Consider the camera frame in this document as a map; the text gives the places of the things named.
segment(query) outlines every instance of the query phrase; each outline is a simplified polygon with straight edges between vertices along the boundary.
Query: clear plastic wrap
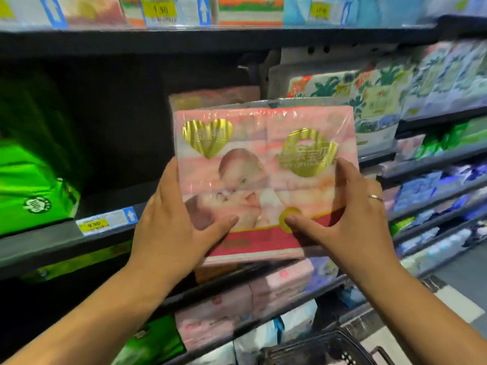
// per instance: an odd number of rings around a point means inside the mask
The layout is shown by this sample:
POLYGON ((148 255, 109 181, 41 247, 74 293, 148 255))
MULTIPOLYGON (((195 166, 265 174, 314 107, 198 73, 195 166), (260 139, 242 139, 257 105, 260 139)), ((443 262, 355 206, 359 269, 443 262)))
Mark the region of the clear plastic wrap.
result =
POLYGON ((345 183, 336 179, 336 158, 358 168, 351 107, 186 110, 174 120, 193 225, 204 229, 220 216, 240 217, 204 265, 302 257, 308 248, 284 218, 301 213, 331 225, 341 216, 345 183))

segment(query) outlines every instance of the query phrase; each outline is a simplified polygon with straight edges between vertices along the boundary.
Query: forearm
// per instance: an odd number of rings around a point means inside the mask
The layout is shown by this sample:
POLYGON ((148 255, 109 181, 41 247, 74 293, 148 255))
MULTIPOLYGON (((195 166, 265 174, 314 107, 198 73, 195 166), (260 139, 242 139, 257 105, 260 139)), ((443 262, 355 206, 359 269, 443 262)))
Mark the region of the forearm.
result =
POLYGON ((172 289, 147 281, 123 268, 5 365, 109 365, 172 289))
POLYGON ((427 365, 481 364, 487 342, 399 264, 359 283, 385 323, 427 365))

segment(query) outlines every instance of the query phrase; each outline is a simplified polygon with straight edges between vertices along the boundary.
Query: gold heart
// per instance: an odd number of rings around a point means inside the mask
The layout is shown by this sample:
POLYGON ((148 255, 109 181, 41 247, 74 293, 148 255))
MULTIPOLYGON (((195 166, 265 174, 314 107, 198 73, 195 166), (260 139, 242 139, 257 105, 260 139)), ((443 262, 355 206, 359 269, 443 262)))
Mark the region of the gold heart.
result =
POLYGON ((337 152, 337 143, 326 140, 315 129, 303 128, 287 136, 277 159, 281 168, 289 169, 299 177, 313 177, 335 163, 337 152), (298 145, 300 140, 313 140, 314 143, 298 145))
POLYGON ((227 119, 215 119, 210 124, 199 120, 185 122, 183 137, 196 151, 211 159, 232 138, 233 125, 227 119))

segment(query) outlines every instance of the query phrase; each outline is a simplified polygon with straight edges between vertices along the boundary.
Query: black shopping basket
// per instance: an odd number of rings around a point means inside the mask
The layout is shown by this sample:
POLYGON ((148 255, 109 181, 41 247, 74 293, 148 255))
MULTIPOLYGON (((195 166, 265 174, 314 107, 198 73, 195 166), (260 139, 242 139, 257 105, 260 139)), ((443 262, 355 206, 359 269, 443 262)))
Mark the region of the black shopping basket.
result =
POLYGON ((326 365, 344 362, 347 365, 377 365, 372 358, 376 353, 379 353, 387 364, 394 365, 382 347, 377 346, 369 353, 355 338, 340 329, 333 329, 306 339, 262 349, 257 364, 326 365))

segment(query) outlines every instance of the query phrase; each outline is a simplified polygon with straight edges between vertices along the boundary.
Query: silver ring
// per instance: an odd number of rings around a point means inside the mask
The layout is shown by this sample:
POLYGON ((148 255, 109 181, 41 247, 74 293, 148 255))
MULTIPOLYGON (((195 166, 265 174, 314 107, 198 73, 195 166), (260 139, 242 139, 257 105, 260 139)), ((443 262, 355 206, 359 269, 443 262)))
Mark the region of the silver ring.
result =
POLYGON ((384 199, 382 197, 379 197, 377 195, 368 195, 370 198, 374 198, 374 199, 377 199, 379 200, 380 202, 384 202, 384 199))

